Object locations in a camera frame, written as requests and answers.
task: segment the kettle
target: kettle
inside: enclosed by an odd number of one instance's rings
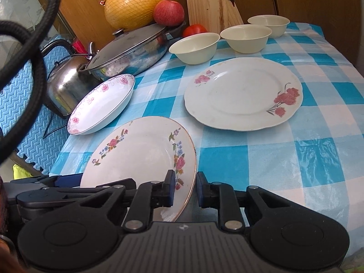
[[[62,118],[70,115],[81,100],[95,87],[102,83],[87,71],[80,71],[88,59],[76,54],[64,39],[55,40],[42,50],[43,57],[57,46],[65,47],[70,55],[55,62],[47,80],[45,106]]]

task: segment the floral plate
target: floral plate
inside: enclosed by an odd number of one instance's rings
[[[175,221],[185,208],[196,178],[196,152],[187,131],[176,121],[149,116],[114,130],[92,154],[81,187],[132,178],[141,183],[163,181],[176,172],[174,203],[154,212],[154,220]]]
[[[233,58],[196,75],[187,111],[214,128],[251,131],[279,125],[302,104],[302,85],[287,67],[258,57]]]
[[[134,76],[112,77],[90,91],[73,110],[67,124],[72,135],[94,133],[113,121],[129,103],[135,84]]]

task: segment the pan lid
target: pan lid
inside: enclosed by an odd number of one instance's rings
[[[110,63],[128,52],[135,50],[154,39],[165,30],[166,27],[159,24],[145,26],[134,31],[123,33],[119,30],[113,35],[115,39],[101,49],[87,65],[87,69],[100,68]]]

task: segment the plate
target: plate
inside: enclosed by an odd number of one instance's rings
[[[176,121],[149,116],[114,130],[92,154],[82,175],[81,187],[96,187],[132,178],[136,187],[164,181],[176,171],[174,203],[155,210],[154,220],[175,221],[186,206],[196,178],[196,152],[187,131]]]
[[[233,58],[194,77],[187,111],[210,127],[252,131],[279,125],[302,104],[302,85],[287,67],[258,57]]]
[[[129,103],[134,76],[122,74],[90,91],[73,110],[67,124],[72,135],[94,133],[113,121]]]

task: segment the tomato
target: tomato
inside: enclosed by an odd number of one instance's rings
[[[195,25],[191,25],[191,26],[187,27],[183,31],[182,37],[186,38],[188,36],[201,34],[201,33],[207,33],[207,30],[205,29],[205,27],[203,25],[199,25],[198,23],[196,23]]]

